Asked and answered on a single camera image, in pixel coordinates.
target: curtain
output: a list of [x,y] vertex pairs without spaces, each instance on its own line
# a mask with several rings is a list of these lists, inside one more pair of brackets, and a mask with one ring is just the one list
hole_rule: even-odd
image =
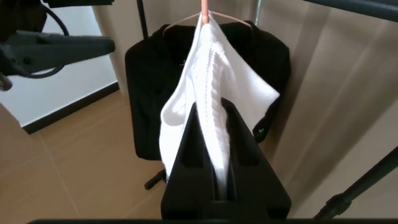
[[[252,21],[256,6],[255,0],[210,0],[211,10]],[[144,7],[151,35],[163,24],[197,13],[200,1],[145,0]],[[136,2],[115,1],[95,11],[103,33],[116,41],[112,59],[126,92],[124,53],[142,40]],[[196,19],[186,24],[195,23]],[[332,193],[360,176],[359,171],[350,174],[356,164],[346,161],[349,155],[364,161],[364,173],[398,145],[385,133],[391,137],[388,143],[376,135],[372,142],[377,145],[358,148],[369,141],[369,132],[386,114],[398,114],[394,106],[398,100],[398,24],[301,0],[263,0],[258,26],[289,47],[292,62],[287,93],[262,147],[292,198],[290,216],[311,217]],[[386,132],[393,131],[390,126],[397,120],[389,119],[382,123]],[[371,160],[361,156],[377,150],[379,156]],[[345,174],[341,177],[336,173],[339,167],[346,170],[339,173]],[[335,187],[325,188],[330,182]]]

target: clothes hanger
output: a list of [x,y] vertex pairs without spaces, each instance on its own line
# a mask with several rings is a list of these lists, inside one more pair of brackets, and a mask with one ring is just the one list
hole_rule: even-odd
[[[211,13],[213,13],[214,15],[217,15],[217,16],[221,16],[221,17],[224,17],[224,18],[227,18],[227,19],[234,20],[234,21],[236,21],[236,22],[240,22],[240,23],[242,23],[242,24],[244,24],[244,25],[246,25],[246,26],[252,28],[250,24],[248,24],[247,22],[244,22],[244,21],[241,20],[241,19],[237,19],[237,18],[232,17],[232,16],[227,16],[226,14],[222,14],[222,13],[215,12],[215,11],[211,11]],[[175,23],[173,23],[173,24],[167,26],[167,27],[163,30],[163,35],[164,35],[164,33],[165,33],[169,28],[171,28],[171,27],[173,27],[173,26],[175,26],[175,25],[177,25],[177,24],[179,24],[179,23],[181,23],[181,22],[183,22],[183,21],[186,21],[186,20],[189,20],[189,19],[194,18],[194,17],[196,17],[196,16],[199,16],[199,14],[200,14],[200,12],[199,12],[199,13],[196,13],[195,15],[188,16],[187,18],[184,18],[184,19],[182,19],[182,20],[180,20],[180,21],[177,21],[177,22],[175,22]],[[210,18],[209,18],[209,0],[201,0],[201,14],[202,14],[202,16],[201,16],[202,24],[207,24],[207,23],[209,23],[209,19],[210,19]]]

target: black shirt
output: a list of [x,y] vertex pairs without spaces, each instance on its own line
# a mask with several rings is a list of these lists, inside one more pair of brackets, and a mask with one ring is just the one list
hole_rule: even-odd
[[[248,65],[281,96],[253,130],[257,142],[265,139],[290,77],[289,49],[278,38],[234,22],[221,29]],[[138,157],[161,160],[159,149],[160,111],[177,87],[192,45],[195,27],[168,25],[131,47],[125,56],[134,142]]]

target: white cloth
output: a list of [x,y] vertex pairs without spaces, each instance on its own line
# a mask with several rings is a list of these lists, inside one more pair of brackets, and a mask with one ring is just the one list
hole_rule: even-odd
[[234,103],[252,130],[279,94],[233,49],[210,12],[209,17],[209,23],[202,26],[199,16],[180,81],[160,113],[159,144],[169,176],[192,104],[196,102],[199,123],[215,168],[220,194],[224,195],[229,136],[221,97]]

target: tiled floor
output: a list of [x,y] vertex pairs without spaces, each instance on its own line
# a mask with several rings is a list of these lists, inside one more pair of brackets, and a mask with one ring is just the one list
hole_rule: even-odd
[[38,218],[160,218],[163,168],[134,152],[119,92],[33,134],[0,140],[0,224]]

